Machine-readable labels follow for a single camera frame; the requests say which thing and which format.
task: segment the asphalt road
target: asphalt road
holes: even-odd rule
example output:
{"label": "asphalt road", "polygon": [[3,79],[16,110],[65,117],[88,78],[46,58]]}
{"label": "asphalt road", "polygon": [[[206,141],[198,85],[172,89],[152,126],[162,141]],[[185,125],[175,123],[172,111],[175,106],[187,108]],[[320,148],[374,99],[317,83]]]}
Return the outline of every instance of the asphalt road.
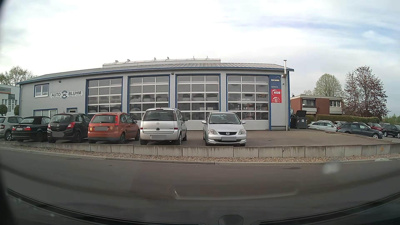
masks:
{"label": "asphalt road", "polygon": [[146,221],[217,224],[221,216],[237,214],[250,224],[350,207],[400,191],[400,160],[202,165],[60,157],[2,147],[0,157],[3,181],[16,192],[69,209]]}

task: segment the car grille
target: car grille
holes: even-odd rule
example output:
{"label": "car grille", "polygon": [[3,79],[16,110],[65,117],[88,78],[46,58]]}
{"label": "car grille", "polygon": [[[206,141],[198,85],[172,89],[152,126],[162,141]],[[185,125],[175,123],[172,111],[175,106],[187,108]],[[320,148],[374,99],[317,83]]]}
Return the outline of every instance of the car grille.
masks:
{"label": "car grille", "polygon": [[220,135],[235,135],[237,132],[218,132]]}

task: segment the silver honda car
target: silver honda car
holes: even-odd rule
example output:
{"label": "silver honda car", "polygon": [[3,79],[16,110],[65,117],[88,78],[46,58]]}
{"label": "silver honda car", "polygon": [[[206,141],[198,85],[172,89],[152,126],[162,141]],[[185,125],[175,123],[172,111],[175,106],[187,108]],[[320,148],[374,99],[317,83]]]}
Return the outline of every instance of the silver honda car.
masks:
{"label": "silver honda car", "polygon": [[246,122],[240,121],[234,112],[211,112],[202,123],[203,140],[206,141],[206,145],[246,145],[247,132],[243,126]]}

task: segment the red car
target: red car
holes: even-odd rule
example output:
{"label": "red car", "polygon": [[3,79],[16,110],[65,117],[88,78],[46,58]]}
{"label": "red car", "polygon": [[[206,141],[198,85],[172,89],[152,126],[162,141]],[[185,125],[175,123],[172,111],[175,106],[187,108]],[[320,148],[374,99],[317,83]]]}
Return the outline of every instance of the red car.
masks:
{"label": "red car", "polygon": [[368,123],[368,126],[371,127],[371,129],[382,131],[383,127],[379,125],[379,123]]}

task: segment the car repair garage building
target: car repair garage building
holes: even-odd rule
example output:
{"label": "car repair garage building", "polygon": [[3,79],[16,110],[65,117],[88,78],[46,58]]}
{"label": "car repair garage building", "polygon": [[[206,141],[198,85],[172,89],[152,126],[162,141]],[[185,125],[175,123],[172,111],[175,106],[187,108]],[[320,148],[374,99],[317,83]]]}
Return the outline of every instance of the car repair garage building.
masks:
{"label": "car repair garage building", "polygon": [[176,107],[189,130],[202,130],[211,111],[235,112],[248,130],[285,130],[289,71],[283,78],[281,65],[211,58],[116,61],[21,82],[20,115],[126,112],[140,123],[148,108]]}

